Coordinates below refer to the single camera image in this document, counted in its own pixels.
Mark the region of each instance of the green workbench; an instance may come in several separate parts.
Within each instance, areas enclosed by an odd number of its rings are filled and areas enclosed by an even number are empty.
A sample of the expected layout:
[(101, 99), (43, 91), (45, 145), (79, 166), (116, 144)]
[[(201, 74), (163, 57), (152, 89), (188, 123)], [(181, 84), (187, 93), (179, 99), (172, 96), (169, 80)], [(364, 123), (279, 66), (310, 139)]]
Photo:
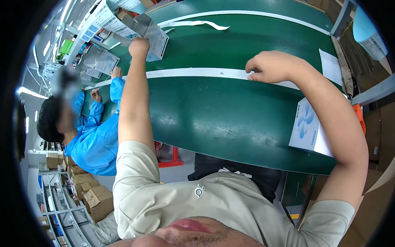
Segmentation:
[[(158, 23), (193, 12), (219, 10), (219, 5), (212, 2), (218, 1), (186, 0), (154, 10), (149, 15)], [(221, 3), (225, 7), (220, 10), (265, 11), (309, 21), (321, 28), (328, 25), (326, 30), (331, 28), (324, 13), (293, 0), (275, 1), (273, 11), (271, 1), (259, 1), (266, 3), (264, 9), (253, 8), (253, 5), (240, 9), (242, 6), (238, 2)], [(319, 17), (317, 23), (312, 22), (309, 14)], [(243, 70), (247, 60), (260, 51), (280, 50), (307, 60), (322, 72), (318, 49), (336, 56), (328, 35), (282, 19), (223, 14), (188, 20), (212, 21), (230, 27), (224, 31), (207, 25), (176, 27), (168, 33), (170, 39), (163, 59), (147, 63), (147, 71), (190, 67)], [(117, 46), (111, 52), (120, 58), (119, 66), (126, 74), (131, 60), (128, 49)], [(304, 97), (299, 90), (216, 77), (162, 77), (148, 79), (148, 83), (156, 141), (219, 158), (294, 172), (328, 175), (335, 164), (333, 158), (288, 146), (297, 102)], [(100, 92), (105, 102), (102, 118), (105, 121), (115, 112), (116, 105), (109, 100), (109, 85)], [(91, 103), (86, 93), (84, 114), (89, 113)]]

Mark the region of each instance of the dark pants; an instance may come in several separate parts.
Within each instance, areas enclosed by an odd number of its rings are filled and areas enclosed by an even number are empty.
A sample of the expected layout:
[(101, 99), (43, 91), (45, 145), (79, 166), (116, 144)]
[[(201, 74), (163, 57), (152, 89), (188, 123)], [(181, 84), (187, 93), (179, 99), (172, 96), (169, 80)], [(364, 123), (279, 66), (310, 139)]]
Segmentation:
[(271, 203), (276, 198), (275, 192), (281, 179), (281, 171), (223, 160), (196, 153), (195, 172), (188, 175), (189, 181), (199, 180), (207, 175), (218, 172), (225, 167), (231, 172), (243, 172), (252, 175), (251, 180), (258, 186), (262, 195)]

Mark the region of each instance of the black hair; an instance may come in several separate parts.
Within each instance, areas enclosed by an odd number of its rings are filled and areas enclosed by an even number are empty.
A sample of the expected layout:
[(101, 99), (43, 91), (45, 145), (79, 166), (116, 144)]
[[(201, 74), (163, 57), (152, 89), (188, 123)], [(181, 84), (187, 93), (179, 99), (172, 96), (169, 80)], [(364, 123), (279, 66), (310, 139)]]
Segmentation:
[(37, 120), (37, 132), (41, 138), (49, 142), (62, 143), (64, 134), (59, 133), (56, 123), (60, 120), (62, 100), (54, 96), (44, 100), (41, 105), (40, 114)]

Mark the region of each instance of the hand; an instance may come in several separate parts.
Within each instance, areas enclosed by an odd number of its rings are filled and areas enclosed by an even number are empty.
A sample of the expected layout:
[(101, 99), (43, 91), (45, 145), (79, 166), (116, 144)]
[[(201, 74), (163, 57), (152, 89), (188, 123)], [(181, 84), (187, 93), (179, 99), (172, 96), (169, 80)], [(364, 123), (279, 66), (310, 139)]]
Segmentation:
[(99, 93), (99, 89), (93, 89), (93, 90), (90, 92), (90, 96), (92, 97), (92, 99), (93, 99), (94, 101), (96, 101), (96, 102), (98, 102), (98, 103), (103, 101), (102, 95)]
[(122, 70), (120, 67), (115, 66), (115, 68), (111, 71), (111, 79), (122, 77)]
[(279, 83), (293, 81), (295, 73), (303, 70), (308, 63), (296, 56), (281, 51), (262, 51), (246, 64), (246, 72), (255, 73), (248, 76), (250, 81)]
[(132, 57), (147, 57), (149, 50), (148, 39), (135, 37), (129, 45), (129, 53)]

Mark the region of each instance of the man's lips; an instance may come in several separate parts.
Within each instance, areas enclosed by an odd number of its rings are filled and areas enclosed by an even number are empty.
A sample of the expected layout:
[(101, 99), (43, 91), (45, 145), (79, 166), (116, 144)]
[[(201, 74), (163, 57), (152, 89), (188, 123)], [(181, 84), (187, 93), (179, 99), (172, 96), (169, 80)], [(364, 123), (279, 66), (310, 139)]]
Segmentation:
[(211, 233), (211, 231), (199, 221), (194, 221), (191, 219), (177, 220), (168, 225), (167, 227), (176, 227), (179, 230), (194, 231), (194, 232), (206, 232)]

